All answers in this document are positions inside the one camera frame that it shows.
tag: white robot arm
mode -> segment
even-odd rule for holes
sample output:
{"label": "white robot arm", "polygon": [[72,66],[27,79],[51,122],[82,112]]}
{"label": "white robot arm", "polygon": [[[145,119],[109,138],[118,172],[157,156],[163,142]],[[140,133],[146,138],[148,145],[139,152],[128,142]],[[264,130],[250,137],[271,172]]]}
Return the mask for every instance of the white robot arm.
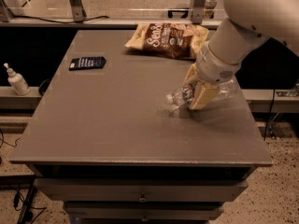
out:
{"label": "white robot arm", "polygon": [[224,0],[228,15],[197,54],[185,83],[192,84],[190,109],[201,109],[230,80],[243,59],[273,37],[299,56],[299,0]]}

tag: gray table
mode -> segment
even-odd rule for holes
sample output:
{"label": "gray table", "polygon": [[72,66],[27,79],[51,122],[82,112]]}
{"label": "gray table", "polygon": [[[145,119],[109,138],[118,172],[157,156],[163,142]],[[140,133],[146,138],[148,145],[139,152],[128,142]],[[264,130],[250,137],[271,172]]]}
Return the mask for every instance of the gray table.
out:
{"label": "gray table", "polygon": [[[133,32],[78,32],[11,161],[82,223],[216,218],[271,165],[261,134],[241,91],[180,118],[165,96],[192,61],[129,50]],[[107,64],[68,71],[81,56]]]}

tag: speckled floor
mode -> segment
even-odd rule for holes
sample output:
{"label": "speckled floor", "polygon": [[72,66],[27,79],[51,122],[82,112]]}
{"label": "speckled floor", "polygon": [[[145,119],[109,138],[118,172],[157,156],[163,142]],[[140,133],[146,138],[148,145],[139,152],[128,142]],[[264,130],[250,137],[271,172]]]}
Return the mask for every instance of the speckled floor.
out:
{"label": "speckled floor", "polygon": [[[25,122],[18,120],[16,127],[7,125],[8,123],[8,119],[5,124],[1,121],[0,127],[4,131],[5,141],[14,145],[21,137]],[[260,120],[256,123],[263,133],[265,123]],[[210,221],[210,224],[299,223],[299,138],[295,131],[294,126],[287,120],[281,119],[277,123],[277,139],[269,136],[265,138],[273,158],[273,166],[256,170],[248,179],[249,187],[234,202],[226,203],[224,213],[217,220]],[[27,167],[9,163],[12,151],[13,147],[8,145],[0,148],[0,176],[31,174]],[[15,190],[0,190],[0,224],[17,223],[20,211],[13,207],[15,194]],[[63,204],[52,202],[40,192],[34,198],[33,207],[46,207],[35,220],[35,224],[70,223]],[[32,209],[32,212],[36,217],[41,209]]]}

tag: drawer handle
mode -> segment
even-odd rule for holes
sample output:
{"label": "drawer handle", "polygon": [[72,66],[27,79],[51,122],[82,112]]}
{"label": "drawer handle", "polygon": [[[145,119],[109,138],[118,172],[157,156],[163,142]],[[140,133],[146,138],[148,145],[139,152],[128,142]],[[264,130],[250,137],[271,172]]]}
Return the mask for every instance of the drawer handle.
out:
{"label": "drawer handle", "polygon": [[142,222],[147,222],[149,220],[147,219],[147,216],[144,214],[143,217],[141,218],[141,221]]}
{"label": "drawer handle", "polygon": [[146,203],[148,199],[145,197],[144,193],[141,193],[141,197],[138,199],[141,203]]}

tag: drawer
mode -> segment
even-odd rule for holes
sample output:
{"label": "drawer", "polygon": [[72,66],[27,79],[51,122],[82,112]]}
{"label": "drawer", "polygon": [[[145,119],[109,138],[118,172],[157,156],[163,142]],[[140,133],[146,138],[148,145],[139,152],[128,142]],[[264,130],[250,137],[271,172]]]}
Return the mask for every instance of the drawer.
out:
{"label": "drawer", "polygon": [[215,220],[217,205],[198,203],[64,203],[68,215],[81,219]]}
{"label": "drawer", "polygon": [[54,201],[231,202],[246,181],[98,180],[38,178],[35,186]]}

